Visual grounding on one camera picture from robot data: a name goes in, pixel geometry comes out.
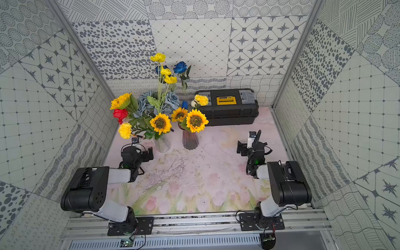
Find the yellow sunflower in pink vase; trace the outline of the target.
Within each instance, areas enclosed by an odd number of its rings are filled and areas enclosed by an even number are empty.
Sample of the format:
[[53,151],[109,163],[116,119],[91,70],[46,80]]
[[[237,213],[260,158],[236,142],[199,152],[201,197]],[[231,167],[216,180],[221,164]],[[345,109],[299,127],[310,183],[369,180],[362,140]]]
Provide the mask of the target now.
[[198,133],[205,129],[209,120],[200,110],[192,110],[186,117],[186,125],[191,133]]

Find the large yellow sunflower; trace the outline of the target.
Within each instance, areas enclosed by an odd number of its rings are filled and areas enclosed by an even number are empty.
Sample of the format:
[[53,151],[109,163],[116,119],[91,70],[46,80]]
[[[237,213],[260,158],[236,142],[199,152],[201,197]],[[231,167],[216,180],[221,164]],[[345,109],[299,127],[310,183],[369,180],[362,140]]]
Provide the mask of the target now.
[[159,113],[153,119],[150,120],[150,125],[153,130],[159,135],[167,134],[171,131],[172,125],[168,115]]

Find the yellow carnation near toolbox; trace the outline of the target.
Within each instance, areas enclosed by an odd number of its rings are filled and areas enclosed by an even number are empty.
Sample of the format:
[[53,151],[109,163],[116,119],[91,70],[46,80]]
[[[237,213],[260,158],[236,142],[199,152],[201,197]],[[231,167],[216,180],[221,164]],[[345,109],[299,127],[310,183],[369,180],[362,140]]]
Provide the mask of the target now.
[[194,109],[199,109],[200,107],[207,106],[209,104],[209,99],[207,96],[203,95],[195,95],[193,101],[191,102],[191,106]]

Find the aluminium mounting rail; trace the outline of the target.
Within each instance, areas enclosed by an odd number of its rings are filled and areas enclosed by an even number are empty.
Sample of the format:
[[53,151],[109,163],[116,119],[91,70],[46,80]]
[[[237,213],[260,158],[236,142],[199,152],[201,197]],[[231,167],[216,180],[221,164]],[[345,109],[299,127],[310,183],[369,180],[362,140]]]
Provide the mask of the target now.
[[[138,216],[138,218],[155,218],[152,233],[148,235],[150,237],[332,230],[330,221],[322,209],[286,210],[281,214],[285,229],[275,230],[274,228],[267,231],[241,231],[238,219],[241,213],[244,212],[163,214]],[[110,237],[107,234],[108,224],[108,221],[97,217],[71,218],[62,235],[67,240],[106,239]]]

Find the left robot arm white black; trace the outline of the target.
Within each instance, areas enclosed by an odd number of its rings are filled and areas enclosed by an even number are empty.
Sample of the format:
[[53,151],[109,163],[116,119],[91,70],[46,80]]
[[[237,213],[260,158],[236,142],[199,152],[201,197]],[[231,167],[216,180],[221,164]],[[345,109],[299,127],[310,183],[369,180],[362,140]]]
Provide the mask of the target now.
[[151,147],[139,143],[127,144],[120,150],[122,162],[118,168],[87,167],[76,170],[61,198],[61,208],[74,213],[87,213],[105,219],[108,236],[150,235],[154,218],[137,218],[131,207],[107,197],[110,185],[133,183],[144,170],[141,164],[154,159]]

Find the dark blue rose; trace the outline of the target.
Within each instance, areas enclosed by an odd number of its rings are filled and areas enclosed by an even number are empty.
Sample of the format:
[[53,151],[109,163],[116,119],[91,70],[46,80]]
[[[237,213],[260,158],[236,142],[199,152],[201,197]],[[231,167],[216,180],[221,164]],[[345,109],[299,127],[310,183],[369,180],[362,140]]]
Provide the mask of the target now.
[[174,72],[181,79],[182,91],[187,92],[188,80],[190,79],[191,66],[188,66],[185,62],[181,61],[174,66]]
[[156,68],[155,68],[155,71],[156,71],[156,73],[157,74],[161,74],[161,71],[162,70],[165,70],[165,69],[167,69],[168,67],[166,66],[166,65],[164,65],[164,66],[157,66]]

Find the clear glass vase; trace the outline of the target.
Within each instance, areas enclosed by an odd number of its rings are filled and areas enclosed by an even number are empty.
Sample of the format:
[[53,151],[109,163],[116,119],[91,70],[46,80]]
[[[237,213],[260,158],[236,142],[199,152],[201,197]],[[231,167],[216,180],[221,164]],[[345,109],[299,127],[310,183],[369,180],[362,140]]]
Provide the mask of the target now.
[[167,134],[163,133],[161,135],[156,134],[154,143],[160,153],[166,153],[171,148],[170,140],[167,137]]

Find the dusty blue rose bunch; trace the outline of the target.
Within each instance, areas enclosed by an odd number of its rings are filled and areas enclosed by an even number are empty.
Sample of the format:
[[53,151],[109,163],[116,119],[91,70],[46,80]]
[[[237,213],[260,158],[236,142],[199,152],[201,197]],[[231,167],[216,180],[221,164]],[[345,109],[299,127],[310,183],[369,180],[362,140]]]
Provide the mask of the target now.
[[[158,114],[157,109],[149,103],[147,100],[148,96],[152,96],[154,98],[158,97],[157,92],[149,90],[149,92],[145,92],[141,94],[141,96],[137,99],[138,101],[138,111],[135,114],[137,117],[142,117],[144,115],[150,115],[154,113]],[[180,100],[176,93],[169,91],[166,95],[165,101],[162,104],[162,114],[171,115],[174,110],[180,107]]]

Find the black toolbox yellow latch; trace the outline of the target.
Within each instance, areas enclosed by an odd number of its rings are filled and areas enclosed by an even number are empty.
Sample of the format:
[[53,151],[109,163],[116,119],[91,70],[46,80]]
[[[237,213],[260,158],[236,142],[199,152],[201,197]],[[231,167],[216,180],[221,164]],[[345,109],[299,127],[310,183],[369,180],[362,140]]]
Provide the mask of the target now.
[[259,116],[259,104],[252,89],[199,90],[209,104],[201,108],[208,126],[252,124]]

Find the small yellow sunflower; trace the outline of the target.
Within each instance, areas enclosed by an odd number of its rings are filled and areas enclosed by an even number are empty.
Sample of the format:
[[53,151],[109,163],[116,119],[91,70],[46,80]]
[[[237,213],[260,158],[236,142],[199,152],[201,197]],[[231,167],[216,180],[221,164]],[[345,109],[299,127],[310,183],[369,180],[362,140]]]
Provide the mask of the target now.
[[173,122],[182,122],[188,115],[188,110],[179,107],[173,111],[171,118]]

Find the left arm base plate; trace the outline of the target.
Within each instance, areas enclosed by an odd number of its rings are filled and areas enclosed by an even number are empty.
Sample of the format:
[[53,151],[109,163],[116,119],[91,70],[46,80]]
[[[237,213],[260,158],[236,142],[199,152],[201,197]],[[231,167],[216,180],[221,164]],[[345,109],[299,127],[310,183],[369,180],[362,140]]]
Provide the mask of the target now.
[[131,236],[131,235],[151,235],[154,224],[154,217],[139,217],[133,222],[110,222],[108,224],[108,236]]

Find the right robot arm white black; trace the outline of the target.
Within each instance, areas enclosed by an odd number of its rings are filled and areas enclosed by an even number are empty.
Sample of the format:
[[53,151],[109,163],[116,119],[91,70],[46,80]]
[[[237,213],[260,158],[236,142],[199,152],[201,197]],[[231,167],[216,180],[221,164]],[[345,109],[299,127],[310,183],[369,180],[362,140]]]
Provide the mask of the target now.
[[257,203],[251,227],[284,228],[280,218],[286,209],[298,210],[312,200],[312,193],[297,161],[266,162],[266,143],[238,142],[237,153],[247,157],[246,174],[269,182],[271,196]]

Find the red rose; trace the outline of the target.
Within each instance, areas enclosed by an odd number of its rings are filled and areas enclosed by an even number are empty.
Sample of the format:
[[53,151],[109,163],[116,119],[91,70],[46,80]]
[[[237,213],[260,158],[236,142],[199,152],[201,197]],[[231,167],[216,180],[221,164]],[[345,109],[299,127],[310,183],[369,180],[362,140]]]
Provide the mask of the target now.
[[113,116],[118,120],[119,124],[128,123],[128,111],[127,109],[114,109]]

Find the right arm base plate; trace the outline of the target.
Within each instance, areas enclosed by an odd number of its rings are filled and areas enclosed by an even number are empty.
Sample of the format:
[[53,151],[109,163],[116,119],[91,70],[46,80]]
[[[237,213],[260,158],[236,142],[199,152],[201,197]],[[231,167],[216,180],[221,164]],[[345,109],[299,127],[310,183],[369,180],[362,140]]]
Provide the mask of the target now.
[[238,215],[241,231],[259,230],[284,230],[285,224],[281,215],[276,217],[262,217],[254,213],[241,213]]

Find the yellow poppy spray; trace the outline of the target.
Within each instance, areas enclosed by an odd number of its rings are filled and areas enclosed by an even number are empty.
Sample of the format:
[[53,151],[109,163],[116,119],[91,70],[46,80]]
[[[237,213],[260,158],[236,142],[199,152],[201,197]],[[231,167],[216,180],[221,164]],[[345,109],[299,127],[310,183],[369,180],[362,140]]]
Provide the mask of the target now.
[[[150,60],[157,64],[157,66],[163,66],[163,63],[166,60],[166,56],[162,53],[156,53],[154,56],[150,57]],[[158,84],[157,84],[157,94],[154,106],[157,109],[158,113],[162,111],[162,104],[165,101],[166,95],[169,91],[169,86],[177,83],[177,78],[172,75],[172,72],[169,68],[162,70],[161,74],[158,74]]]

